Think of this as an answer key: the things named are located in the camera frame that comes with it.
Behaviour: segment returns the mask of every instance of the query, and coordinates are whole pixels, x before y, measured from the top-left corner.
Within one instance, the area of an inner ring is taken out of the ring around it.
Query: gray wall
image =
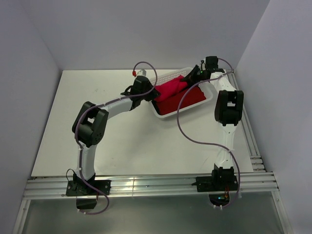
[[[269,0],[21,0],[63,70],[237,66]]]
[[[0,0],[0,226],[11,233],[59,70],[20,2]]]
[[[311,0],[271,0],[237,66],[260,152],[299,234],[312,228],[311,12]]]

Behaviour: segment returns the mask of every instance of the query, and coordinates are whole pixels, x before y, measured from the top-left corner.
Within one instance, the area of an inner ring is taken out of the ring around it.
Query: purple cable
[[[230,71],[230,72],[226,72],[226,73],[220,75],[218,78],[202,80],[202,81],[200,81],[200,82],[194,84],[191,88],[189,88],[189,89],[186,91],[186,93],[183,95],[183,97],[182,97],[182,99],[181,99],[181,101],[180,101],[180,103],[179,103],[179,105],[178,105],[178,108],[177,108],[177,111],[176,111],[176,121],[177,121],[177,126],[178,126],[180,132],[185,136],[185,138],[187,138],[187,139],[190,140],[191,142],[194,142],[194,143],[196,143],[196,144],[201,144],[201,145],[213,145],[213,146],[218,146],[218,147],[221,147],[221,148],[227,150],[227,151],[230,153],[230,155],[231,155],[231,157],[232,157],[232,159],[233,159],[233,161],[234,161],[234,163],[235,163],[235,165],[236,165],[236,167],[237,167],[238,188],[237,188],[237,191],[236,191],[236,194],[235,194],[234,199],[233,199],[233,200],[230,200],[230,202],[229,202],[227,205],[223,206],[223,207],[227,207],[227,206],[229,206],[230,204],[232,204],[232,203],[238,198],[238,193],[239,193],[239,188],[240,188],[240,170],[239,170],[239,166],[238,166],[238,163],[237,163],[237,161],[236,161],[236,158],[234,157],[234,154],[231,152],[231,150],[230,150],[228,147],[226,147],[226,146],[224,146],[224,145],[217,144],[217,143],[201,142],[201,141],[197,141],[197,140],[191,139],[189,136],[187,136],[187,135],[183,132],[183,130],[182,130],[182,128],[181,128],[181,125],[180,125],[180,121],[179,121],[179,111],[180,111],[182,102],[183,102],[183,100],[185,99],[185,97],[187,96],[187,94],[188,94],[194,87],[198,86],[199,84],[208,82],[208,81],[218,80],[218,79],[220,79],[221,77],[223,77],[223,76],[225,76],[225,75],[234,73],[233,67],[232,67],[226,60],[224,60],[224,59],[222,59],[222,58],[218,58],[218,59],[219,59],[219,60],[222,60],[222,61],[224,61],[224,62],[226,62],[226,63],[229,65],[229,67],[231,68],[231,71]]]
[[[111,100],[111,101],[109,101],[109,102],[107,102],[107,103],[105,103],[105,104],[103,103],[103,104],[100,104],[100,105],[92,106],[92,107],[90,107],[89,109],[87,109],[87,110],[81,115],[80,119],[78,120],[78,123],[77,123],[77,126],[76,126],[76,130],[75,130],[75,140],[76,140],[76,143],[77,143],[78,146],[79,146],[79,175],[80,175],[80,178],[81,178],[81,180],[83,181],[83,183],[85,183],[88,187],[90,187],[90,188],[93,189],[94,191],[96,191],[96,192],[98,192],[99,194],[103,195],[103,196],[106,198],[106,200],[107,200],[107,205],[106,205],[105,208],[104,208],[103,210],[101,210],[101,211],[98,211],[98,212],[85,212],[85,211],[79,210],[80,212],[84,213],[85,215],[97,215],[97,214],[100,214],[100,213],[103,213],[104,211],[106,211],[107,208],[108,208],[108,206],[109,206],[109,198],[108,198],[108,196],[107,196],[105,193],[103,193],[101,190],[99,190],[99,189],[93,187],[91,184],[89,184],[89,183],[85,180],[85,178],[84,178],[84,176],[83,176],[83,174],[82,174],[82,151],[83,151],[83,145],[82,145],[82,144],[79,142],[79,140],[78,140],[78,128],[79,128],[79,126],[80,126],[82,120],[86,117],[86,115],[87,115],[87,113],[88,113],[89,111],[91,111],[91,110],[93,110],[93,109],[95,109],[95,108],[97,108],[97,107],[100,108],[100,107],[103,107],[103,106],[112,104],[112,103],[114,103],[114,102],[117,102],[117,101],[119,101],[119,100],[123,100],[123,99],[126,99],[126,98],[135,98],[135,97],[140,97],[140,96],[143,96],[143,95],[147,95],[147,94],[149,94],[150,92],[152,92],[152,91],[154,90],[154,88],[155,88],[155,86],[156,86],[156,84],[157,84],[158,76],[157,76],[156,69],[155,69],[149,62],[145,62],[145,61],[138,62],[138,63],[134,66],[133,71],[136,69],[136,67],[137,67],[139,64],[142,64],[142,63],[145,63],[145,64],[149,65],[149,66],[153,69],[153,71],[155,72],[155,77],[156,77],[156,78],[155,78],[155,83],[154,83],[153,87],[152,87],[149,91],[145,92],[144,94],[123,96],[123,97],[121,97],[121,98],[116,98],[116,99],[114,99],[114,100]]]

